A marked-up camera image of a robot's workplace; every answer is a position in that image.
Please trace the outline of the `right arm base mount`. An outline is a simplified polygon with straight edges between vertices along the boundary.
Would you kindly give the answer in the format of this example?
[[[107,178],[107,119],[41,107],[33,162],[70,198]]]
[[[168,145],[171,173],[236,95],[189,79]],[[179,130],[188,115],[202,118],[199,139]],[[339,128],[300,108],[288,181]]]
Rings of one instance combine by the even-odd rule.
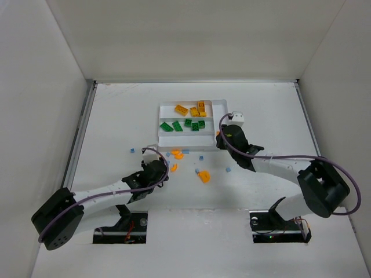
[[[268,210],[249,211],[253,243],[309,243],[312,233],[307,220],[301,217],[284,220],[276,212],[284,198],[280,198]]]

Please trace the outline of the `green square duplo brick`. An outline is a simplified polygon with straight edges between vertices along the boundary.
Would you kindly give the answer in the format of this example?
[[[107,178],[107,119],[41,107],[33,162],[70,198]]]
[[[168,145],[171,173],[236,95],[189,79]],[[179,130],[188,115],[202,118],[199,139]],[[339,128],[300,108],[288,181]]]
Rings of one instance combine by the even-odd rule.
[[[185,127],[191,127],[192,126],[192,120],[191,119],[185,119],[184,125],[185,125]]]

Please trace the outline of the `green thin lego plate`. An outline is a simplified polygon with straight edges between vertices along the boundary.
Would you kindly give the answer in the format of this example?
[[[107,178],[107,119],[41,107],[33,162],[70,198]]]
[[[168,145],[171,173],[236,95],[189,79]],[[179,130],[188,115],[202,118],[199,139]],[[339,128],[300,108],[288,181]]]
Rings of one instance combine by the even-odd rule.
[[[173,132],[174,131],[174,128],[172,126],[170,126],[169,124],[167,124],[166,122],[163,122],[159,125],[159,127],[165,131],[165,132]]]

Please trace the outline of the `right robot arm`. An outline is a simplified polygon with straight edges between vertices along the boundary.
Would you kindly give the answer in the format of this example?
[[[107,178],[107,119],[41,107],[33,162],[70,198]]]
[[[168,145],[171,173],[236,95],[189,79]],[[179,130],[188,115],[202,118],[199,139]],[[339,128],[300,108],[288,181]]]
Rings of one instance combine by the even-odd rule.
[[[255,173],[269,174],[297,185],[301,192],[281,197],[268,213],[285,221],[314,213],[328,218],[350,194],[335,168],[321,158],[274,159],[263,147],[248,143],[238,125],[221,125],[217,147],[225,149],[237,165]]]

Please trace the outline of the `orange D-shaped arch brick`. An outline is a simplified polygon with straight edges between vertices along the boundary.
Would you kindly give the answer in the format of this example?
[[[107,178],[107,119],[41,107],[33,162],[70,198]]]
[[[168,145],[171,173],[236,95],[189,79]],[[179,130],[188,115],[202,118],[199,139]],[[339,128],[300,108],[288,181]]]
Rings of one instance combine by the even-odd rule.
[[[206,184],[210,181],[210,174],[208,171],[200,171],[198,173],[198,177],[201,179],[201,181]]]

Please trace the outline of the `yellow rounded ladybug brick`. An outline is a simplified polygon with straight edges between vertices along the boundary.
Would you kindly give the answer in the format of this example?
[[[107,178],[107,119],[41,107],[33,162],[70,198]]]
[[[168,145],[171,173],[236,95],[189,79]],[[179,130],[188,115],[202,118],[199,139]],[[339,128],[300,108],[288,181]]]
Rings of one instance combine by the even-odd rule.
[[[199,101],[198,102],[198,112],[200,114],[205,112],[205,103],[204,103],[204,101]]]

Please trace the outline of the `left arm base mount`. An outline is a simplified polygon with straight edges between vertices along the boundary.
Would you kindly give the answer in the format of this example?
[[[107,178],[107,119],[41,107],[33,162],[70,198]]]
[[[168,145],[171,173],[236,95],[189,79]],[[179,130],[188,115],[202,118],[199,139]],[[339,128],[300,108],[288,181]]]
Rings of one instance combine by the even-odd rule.
[[[94,230],[93,244],[146,244],[148,211],[130,211],[126,205],[115,206],[119,218],[114,224]]]

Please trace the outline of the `green two-stud duplo brick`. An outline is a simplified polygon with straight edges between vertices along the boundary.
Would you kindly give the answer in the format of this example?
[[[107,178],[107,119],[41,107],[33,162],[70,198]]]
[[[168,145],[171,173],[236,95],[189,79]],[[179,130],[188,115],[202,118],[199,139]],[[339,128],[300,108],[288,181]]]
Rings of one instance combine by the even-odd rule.
[[[191,130],[199,131],[198,122],[192,122]]]

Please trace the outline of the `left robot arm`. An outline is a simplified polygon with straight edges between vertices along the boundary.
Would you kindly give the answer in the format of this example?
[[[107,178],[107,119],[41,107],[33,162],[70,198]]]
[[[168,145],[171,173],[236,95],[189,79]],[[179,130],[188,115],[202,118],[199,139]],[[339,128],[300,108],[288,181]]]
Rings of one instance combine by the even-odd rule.
[[[52,251],[80,232],[123,221],[127,205],[146,198],[169,179],[166,159],[141,166],[141,171],[101,188],[79,192],[58,189],[31,217],[38,241]]]

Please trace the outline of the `yellow large duplo brick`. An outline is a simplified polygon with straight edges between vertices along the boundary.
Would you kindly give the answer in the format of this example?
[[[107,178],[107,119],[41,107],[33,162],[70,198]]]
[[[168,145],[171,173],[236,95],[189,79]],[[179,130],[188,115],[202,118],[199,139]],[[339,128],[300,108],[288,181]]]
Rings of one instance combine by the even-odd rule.
[[[182,116],[187,116],[189,112],[188,108],[182,105],[176,105],[176,107],[174,108],[174,111]]]

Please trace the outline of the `yellow long duplo brick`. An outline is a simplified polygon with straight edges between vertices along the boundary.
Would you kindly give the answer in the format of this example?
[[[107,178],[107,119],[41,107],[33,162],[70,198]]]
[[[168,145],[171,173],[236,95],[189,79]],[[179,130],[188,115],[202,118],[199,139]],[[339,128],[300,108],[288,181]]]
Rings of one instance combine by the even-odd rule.
[[[192,117],[200,117],[197,107],[191,107],[190,112]]]

